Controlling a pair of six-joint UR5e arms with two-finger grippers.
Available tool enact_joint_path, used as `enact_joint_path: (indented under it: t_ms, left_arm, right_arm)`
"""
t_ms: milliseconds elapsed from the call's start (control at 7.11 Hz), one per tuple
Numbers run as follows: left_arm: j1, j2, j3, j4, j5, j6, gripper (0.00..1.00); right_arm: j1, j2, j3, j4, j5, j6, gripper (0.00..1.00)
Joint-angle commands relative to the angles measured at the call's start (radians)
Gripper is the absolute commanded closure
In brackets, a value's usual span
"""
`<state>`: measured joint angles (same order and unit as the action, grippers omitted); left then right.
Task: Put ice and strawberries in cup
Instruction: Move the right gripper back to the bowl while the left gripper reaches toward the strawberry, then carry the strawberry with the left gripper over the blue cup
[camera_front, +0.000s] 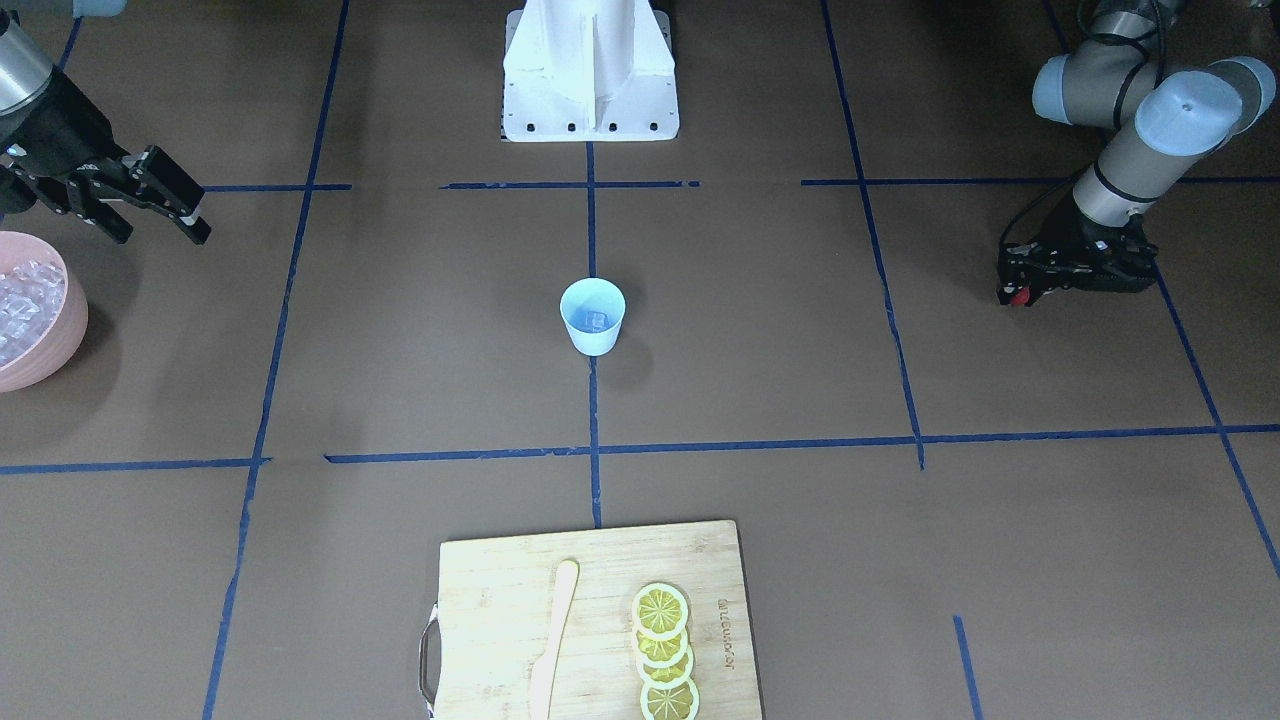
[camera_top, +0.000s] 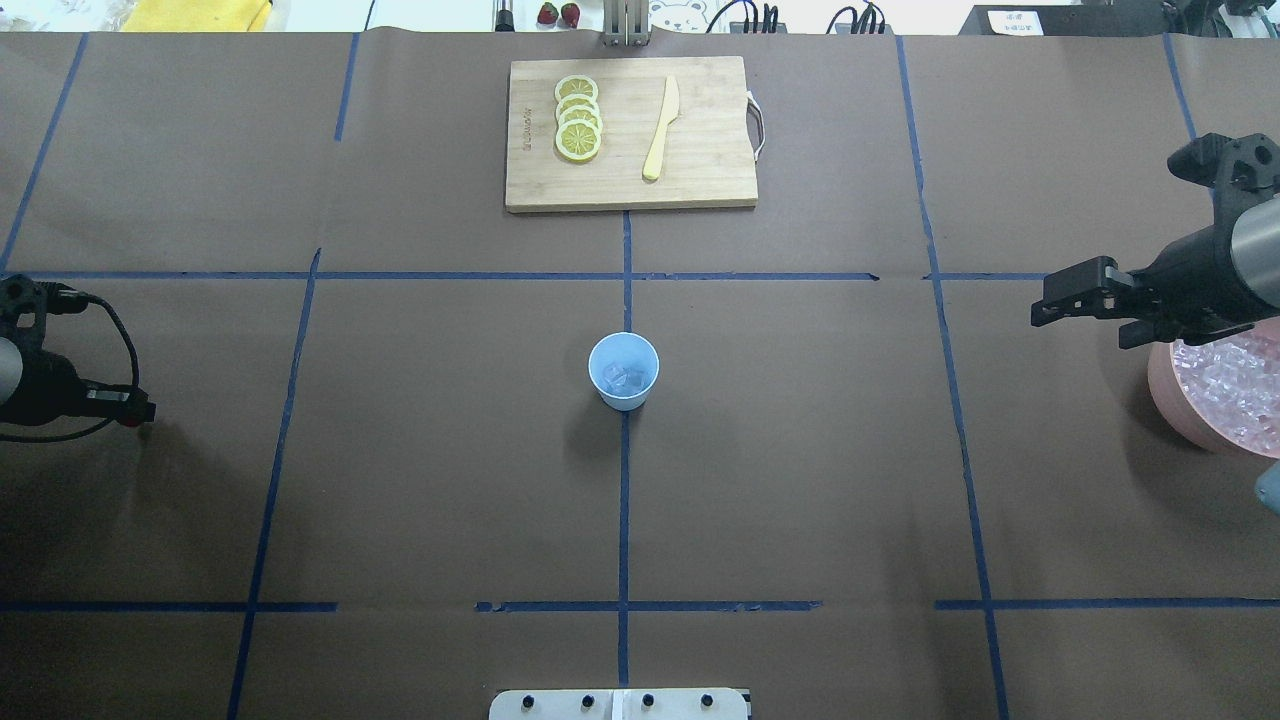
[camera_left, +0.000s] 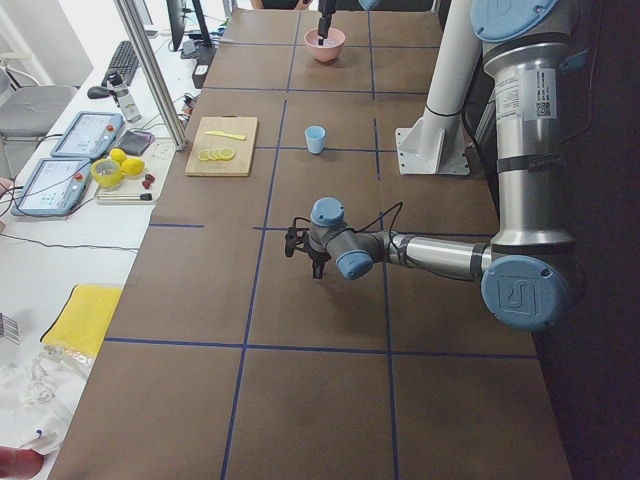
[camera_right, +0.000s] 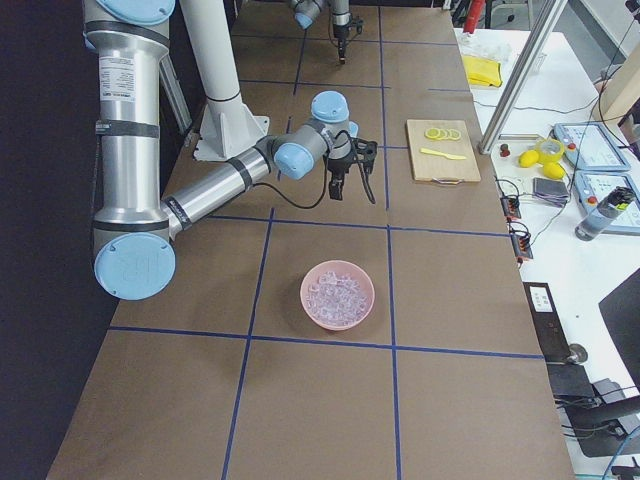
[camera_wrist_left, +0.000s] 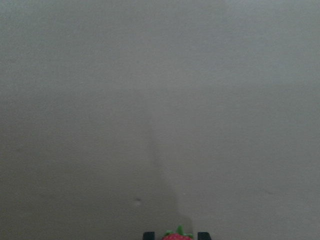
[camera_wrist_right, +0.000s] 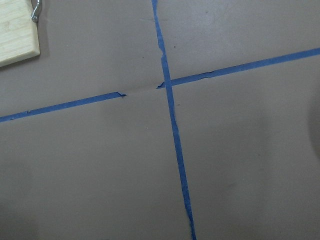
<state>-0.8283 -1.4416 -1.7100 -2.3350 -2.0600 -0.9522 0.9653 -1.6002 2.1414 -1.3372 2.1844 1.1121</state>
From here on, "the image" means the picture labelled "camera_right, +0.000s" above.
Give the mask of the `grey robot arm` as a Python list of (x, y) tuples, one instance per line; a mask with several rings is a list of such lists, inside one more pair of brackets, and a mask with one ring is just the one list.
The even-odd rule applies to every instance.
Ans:
[[(196, 156), (216, 163), (202, 180), (160, 193), (159, 85), (169, 57), (169, 21), (180, 11), (206, 95)], [(93, 217), (94, 274), (123, 300), (156, 295), (176, 269), (172, 243), (201, 218), (278, 170), (298, 180), (324, 166), (323, 193), (340, 199), (352, 166), (373, 170), (377, 145), (358, 137), (346, 98), (317, 94), (296, 131), (269, 133), (244, 103), (220, 1), (87, 1), (86, 43), (98, 56), (103, 205)]]
[(303, 30), (308, 30), (321, 13), (329, 10), (329, 40), (337, 50), (339, 63), (344, 65), (349, 44), (362, 34), (364, 26), (363, 19), (352, 13), (350, 1), (288, 0), (285, 4)]

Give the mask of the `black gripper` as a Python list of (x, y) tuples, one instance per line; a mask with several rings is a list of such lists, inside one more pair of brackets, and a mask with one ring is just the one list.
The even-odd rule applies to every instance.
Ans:
[(347, 136), (347, 151), (344, 154), (328, 158), (328, 170), (331, 173), (329, 196), (331, 200), (343, 200), (344, 179), (352, 165), (357, 165), (363, 183), (369, 182), (374, 169), (378, 144), (360, 138)]
[(331, 15), (334, 44), (338, 46), (338, 59), (341, 65), (346, 63), (347, 45), (362, 34), (364, 21), (353, 14)]

